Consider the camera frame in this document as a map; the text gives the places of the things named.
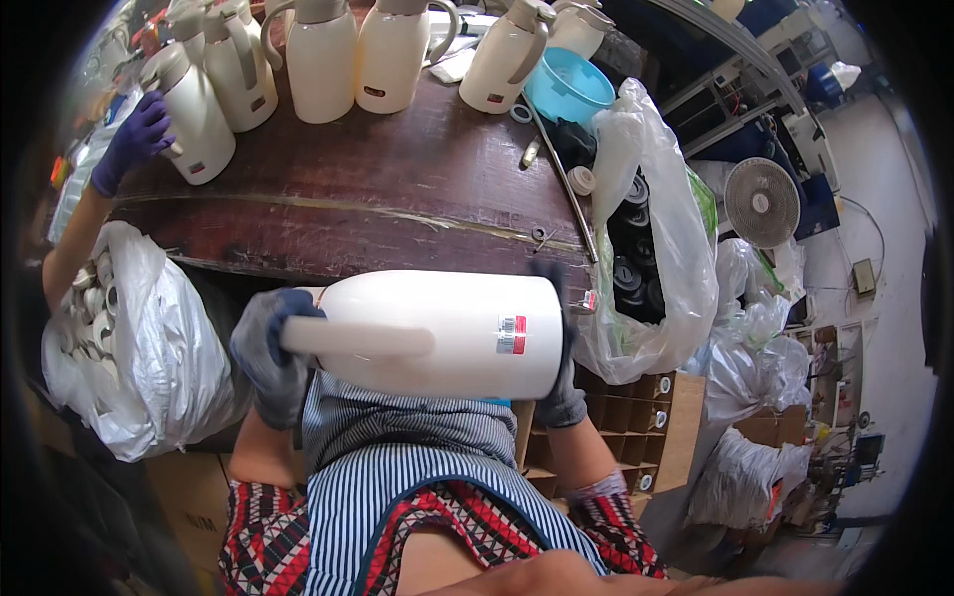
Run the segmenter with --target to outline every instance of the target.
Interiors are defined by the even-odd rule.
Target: gray work glove
[[[283,288],[252,296],[232,332],[229,348],[255,385],[255,409],[268,426],[287,430],[298,422],[308,357],[281,349],[281,327],[288,317],[325,318],[304,290]]]
[[[573,387],[573,344],[576,342],[576,327],[570,323],[567,303],[563,297],[563,277],[566,269],[557,264],[544,264],[533,261],[530,264],[533,275],[545,277],[553,284],[556,296],[563,307],[563,355],[560,359],[560,373],[550,394],[536,403],[534,417],[547,428],[565,428],[575,426],[587,416],[586,393]]]

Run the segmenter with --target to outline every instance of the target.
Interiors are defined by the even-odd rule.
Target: red patterned shirt
[[[219,554],[228,594],[301,594],[310,542],[307,502],[270,484],[230,483],[229,528]],[[610,573],[666,577],[633,518],[625,492],[579,491],[570,518],[596,544]],[[438,525],[460,536],[484,568],[529,559],[544,550],[520,514],[503,500],[466,481],[418,488],[389,513],[364,582],[364,594],[397,591],[404,543],[416,528]]]

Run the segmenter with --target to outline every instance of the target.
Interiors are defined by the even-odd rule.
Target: purple glove
[[[163,149],[168,149],[176,140],[166,136],[169,116],[162,93],[148,92],[126,121],[119,125],[106,153],[93,168],[90,182],[105,197],[112,198],[119,188],[119,181],[133,166],[136,166]]]

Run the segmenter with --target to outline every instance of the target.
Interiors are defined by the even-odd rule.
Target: barcode label
[[[497,354],[523,354],[526,344],[527,318],[501,315],[497,319]]]

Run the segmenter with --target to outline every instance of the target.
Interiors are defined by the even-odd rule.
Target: blue plastic bowl
[[[530,103],[546,119],[586,124],[612,105],[609,79],[589,61],[563,48],[547,48],[524,88]]]

